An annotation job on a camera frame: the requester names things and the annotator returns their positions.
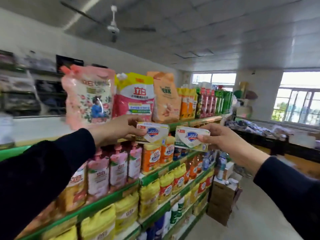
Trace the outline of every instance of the tiled floor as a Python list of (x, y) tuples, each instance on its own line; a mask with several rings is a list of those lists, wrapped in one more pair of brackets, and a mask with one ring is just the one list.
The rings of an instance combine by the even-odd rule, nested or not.
[(273, 201), (251, 179), (242, 179), (243, 193), (222, 226), (206, 214), (186, 240), (302, 240)]

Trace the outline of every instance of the safeguard logo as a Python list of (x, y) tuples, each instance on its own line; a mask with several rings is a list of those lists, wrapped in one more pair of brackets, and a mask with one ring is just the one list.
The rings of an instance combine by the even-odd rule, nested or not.
[(188, 132), (185, 136), (185, 138), (188, 138), (189, 141), (193, 142), (195, 139), (197, 139), (198, 134), (195, 132)]
[(159, 134), (159, 130), (156, 128), (148, 128), (146, 133), (150, 136), (150, 137), (154, 137), (157, 136)]

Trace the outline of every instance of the illustration of woman in blue dress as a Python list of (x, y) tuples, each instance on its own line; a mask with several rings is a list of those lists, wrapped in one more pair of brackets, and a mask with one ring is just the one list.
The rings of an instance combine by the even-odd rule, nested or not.
[(92, 98), (92, 107), (91, 107), (91, 117), (92, 118), (104, 118), (106, 116), (107, 116), (106, 112), (103, 111), (101, 96), (93, 97)]

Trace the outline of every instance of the ceiling fan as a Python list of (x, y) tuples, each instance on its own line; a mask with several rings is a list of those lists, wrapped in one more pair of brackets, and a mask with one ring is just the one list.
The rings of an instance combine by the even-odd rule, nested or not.
[[(97, 24), (104, 26), (107, 28), (107, 30), (112, 34), (112, 38), (111, 41), (113, 43), (115, 43), (118, 39), (118, 34), (120, 32), (120, 30), (117, 27), (117, 23), (115, 20), (115, 14), (117, 12), (117, 7), (115, 5), (111, 5), (111, 11), (112, 11), (112, 21), (110, 23), (110, 25), (106, 25), (96, 19), (94, 19), (93, 17), (91, 17), (90, 15), (78, 10), (77, 8), (65, 3), (64, 1), (60, 1), (60, 3), (65, 6), (66, 8), (69, 8), (70, 10), (77, 12), (79, 14), (81, 14), (82, 16), (96, 22)], [(134, 32), (156, 32), (155, 28), (149, 27), (149, 26), (143, 26), (143, 27), (121, 27), (121, 29), (125, 30), (125, 31), (134, 31)]]

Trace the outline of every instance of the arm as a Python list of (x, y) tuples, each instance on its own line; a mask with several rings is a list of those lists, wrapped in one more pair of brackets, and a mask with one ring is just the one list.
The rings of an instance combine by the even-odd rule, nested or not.
[(80, 129), (56, 141), (41, 141), (21, 155), (0, 162), (1, 239), (14, 239), (65, 189), (96, 146), (116, 143), (128, 134), (142, 136), (137, 116), (121, 116), (103, 125)]
[(227, 127), (212, 123), (202, 128), (211, 136), (198, 136), (200, 141), (229, 153), (235, 163), (253, 173), (254, 183), (274, 201), (298, 234), (314, 239), (320, 226), (319, 181), (270, 157)]

